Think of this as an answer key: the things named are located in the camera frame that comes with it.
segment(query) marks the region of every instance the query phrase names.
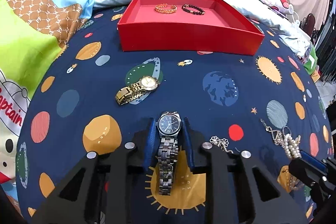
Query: gold watch band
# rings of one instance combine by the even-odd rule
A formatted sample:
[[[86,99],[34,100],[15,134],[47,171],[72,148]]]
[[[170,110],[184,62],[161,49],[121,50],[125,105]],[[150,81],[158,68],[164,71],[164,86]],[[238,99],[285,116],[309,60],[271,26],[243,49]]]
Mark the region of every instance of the gold watch band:
[[[127,104],[146,93],[139,83],[131,84],[119,90],[115,96],[115,99],[119,105]]]

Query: silver watch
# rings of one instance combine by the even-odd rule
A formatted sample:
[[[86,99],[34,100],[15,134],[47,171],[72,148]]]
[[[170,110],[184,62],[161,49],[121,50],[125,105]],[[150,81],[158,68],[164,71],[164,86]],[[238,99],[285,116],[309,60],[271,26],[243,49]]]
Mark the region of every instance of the silver watch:
[[[177,135],[181,130],[181,118],[177,112],[163,112],[157,122],[161,138],[157,159],[159,161],[159,194],[170,195],[177,163]]]

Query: floor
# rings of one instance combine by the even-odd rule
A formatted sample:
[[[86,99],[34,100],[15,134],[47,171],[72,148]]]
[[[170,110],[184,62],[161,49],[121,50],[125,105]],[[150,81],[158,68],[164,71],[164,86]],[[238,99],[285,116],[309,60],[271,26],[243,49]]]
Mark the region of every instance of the floor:
[[[317,81],[315,84],[324,107],[327,108],[336,95],[336,84],[323,83],[322,81]]]

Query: bedsheet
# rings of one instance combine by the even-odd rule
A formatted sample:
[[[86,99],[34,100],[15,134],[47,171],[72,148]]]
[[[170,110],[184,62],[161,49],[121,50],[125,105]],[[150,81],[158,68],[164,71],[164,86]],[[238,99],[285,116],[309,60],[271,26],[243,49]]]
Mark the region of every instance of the bedsheet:
[[[124,11],[125,7],[115,7],[96,13],[51,65],[31,101],[16,159],[23,216],[30,221],[87,151],[114,151],[146,128],[148,118],[177,111],[206,139],[226,138],[229,150],[248,150],[260,159],[310,220],[314,205],[309,188],[299,183],[299,190],[293,190],[289,160],[273,144],[260,118],[272,128],[287,125],[294,137],[300,134],[300,148],[320,160],[334,153],[330,126],[314,82],[278,35],[252,21],[265,33],[255,56],[122,52],[117,22]],[[118,106],[116,92],[144,75],[158,78],[158,89]],[[203,223],[205,176],[190,173],[185,152],[179,152],[171,196],[158,195],[157,173],[153,164],[134,181],[133,223]],[[104,191],[114,187],[118,185],[107,185]]]

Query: watch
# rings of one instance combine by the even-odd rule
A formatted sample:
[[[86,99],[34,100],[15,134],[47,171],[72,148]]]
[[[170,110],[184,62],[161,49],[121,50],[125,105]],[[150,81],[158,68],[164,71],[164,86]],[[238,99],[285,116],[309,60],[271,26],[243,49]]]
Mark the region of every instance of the watch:
[[[129,103],[141,97],[148,91],[153,91],[159,86],[159,82],[152,76],[144,76],[136,83],[130,84],[119,90],[115,99],[119,105]]]
[[[161,138],[157,159],[159,161],[159,194],[170,195],[177,163],[177,135],[181,130],[181,119],[177,112],[163,112],[157,122]]]

